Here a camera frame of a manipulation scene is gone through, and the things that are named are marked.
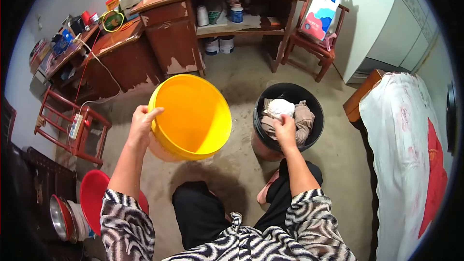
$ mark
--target yellow wire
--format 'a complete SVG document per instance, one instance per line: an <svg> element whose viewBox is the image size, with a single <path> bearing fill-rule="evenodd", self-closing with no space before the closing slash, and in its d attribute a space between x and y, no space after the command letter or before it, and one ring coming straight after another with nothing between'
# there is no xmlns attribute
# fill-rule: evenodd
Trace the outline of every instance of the yellow wire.
<svg viewBox="0 0 464 261"><path fill-rule="evenodd" d="M114 11L114 10L108 10L107 12L105 12L105 13L102 15L102 16L103 16L103 19L101 20L101 24L103 25L103 29L104 29L105 31L107 31L107 32L115 32L115 31L118 31L118 30L121 28L121 26L123 26L124 14L122 14L122 13L120 13L120 12L117 12L117 14L121 15L121 18L122 18L122 20L121 20L121 25L120 25L117 29L115 29L115 30L108 30L108 29L106 29L106 27L105 27L105 15L107 15L108 13L110 13L110 12L112 12L112 11Z"/></svg>

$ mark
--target hand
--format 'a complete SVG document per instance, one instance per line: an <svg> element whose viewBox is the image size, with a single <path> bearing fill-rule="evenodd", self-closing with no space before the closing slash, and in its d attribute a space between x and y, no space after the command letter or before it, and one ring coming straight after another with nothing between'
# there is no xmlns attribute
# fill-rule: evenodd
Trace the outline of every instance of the hand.
<svg viewBox="0 0 464 261"><path fill-rule="evenodd" d="M140 105L137 107L134 115L132 115L132 124L130 125L127 144L146 151L150 144L149 133L151 131L151 122L156 116L163 113L163 111L163 107L157 107L149 113L148 106Z"/></svg>
<svg viewBox="0 0 464 261"><path fill-rule="evenodd" d="M282 123L279 120L274 119L275 136L282 149L296 147L297 142L295 140L295 120L289 115L281 114Z"/></svg>

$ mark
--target bed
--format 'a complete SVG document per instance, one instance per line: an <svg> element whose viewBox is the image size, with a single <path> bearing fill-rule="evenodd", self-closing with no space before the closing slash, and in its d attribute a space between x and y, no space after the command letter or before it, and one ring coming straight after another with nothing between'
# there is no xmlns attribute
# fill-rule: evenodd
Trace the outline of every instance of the bed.
<svg viewBox="0 0 464 261"><path fill-rule="evenodd" d="M407 260L435 216L447 182L430 95L418 76L375 70L343 107L351 122L362 123L373 154L376 259Z"/></svg>

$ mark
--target wooden chair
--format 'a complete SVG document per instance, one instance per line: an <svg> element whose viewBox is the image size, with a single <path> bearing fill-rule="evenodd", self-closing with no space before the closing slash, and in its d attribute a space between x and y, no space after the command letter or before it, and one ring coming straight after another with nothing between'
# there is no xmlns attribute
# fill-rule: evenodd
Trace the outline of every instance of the wooden chair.
<svg viewBox="0 0 464 261"><path fill-rule="evenodd" d="M297 26L293 29L293 31L290 34L290 39L287 45L287 49L285 50L285 54L282 58L282 64L284 65L288 62L290 65L294 67L297 67L304 71L309 72L310 74L313 75L313 77L315 77L316 82L318 83L321 81L322 77L325 75L325 73L327 72L328 68L330 67L330 65L332 64L335 58L335 43L340 33L341 25L345 17L345 11L349 12L349 9L344 7L341 4L338 5L338 8L341 9L341 13L338 19L337 28L335 29L335 33L337 34L337 37L334 38L332 41L331 50L327 51L325 47L320 46L314 40L310 39L309 36L304 35L302 32L300 32L300 25L304 20L309 4L310 4L310 0L306 0L306 2L303 4L303 8L301 9ZM292 59L289 59L289 55L293 51L293 48L295 47L295 45L298 45L299 47L306 49L311 54L316 55L316 57L320 60L318 65L321 66L321 71L319 73L312 72L309 69L307 69L303 64L296 62Z"/></svg>
<svg viewBox="0 0 464 261"><path fill-rule="evenodd" d="M55 108L50 106L50 102L58 102L60 105L66 109L73 109L72 117L65 116L61 112L57 111ZM44 115L44 108L47 108L48 113ZM111 123L108 122L105 118L103 118L100 114L93 111L88 106L83 106L81 110L82 115L82 122L79 126L78 133L76 139L70 139L67 137L66 143L60 142L58 139L53 138L47 132L43 131L41 128L45 126L45 123L50 123L53 127L58 129L60 132L65 133L65 135L69 134L69 129L73 124L74 116L79 113L81 107L75 105L73 102L67 100L63 96L57 94L56 92L50 90L50 87L45 92L42 101L42 107L40 107L40 112L38 114L37 123L34 129L34 134L39 133L43 137L47 138L49 141L55 143L56 145L60 146L61 148L66 149L72 155L82 158L84 160L93 162L97 164L99 167L103 165L102 154L103 154L103 147L104 142L106 140L106 135L108 130L111 128ZM90 125L92 124L93 120L97 120L103 125L103 129L100 134L100 140L98 141L96 154L90 155L85 152L85 143L88 139L89 132L90 132Z"/></svg>

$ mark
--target power strip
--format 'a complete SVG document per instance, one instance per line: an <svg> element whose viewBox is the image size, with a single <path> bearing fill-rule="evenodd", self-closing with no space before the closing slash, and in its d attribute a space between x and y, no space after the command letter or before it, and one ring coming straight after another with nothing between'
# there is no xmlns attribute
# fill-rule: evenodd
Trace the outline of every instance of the power strip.
<svg viewBox="0 0 464 261"><path fill-rule="evenodd" d="M78 131L79 127L81 126L82 123L82 115L81 114L76 114L74 116L74 121L72 122L71 129L69 130L69 137L71 139L76 139L78 136Z"/></svg>

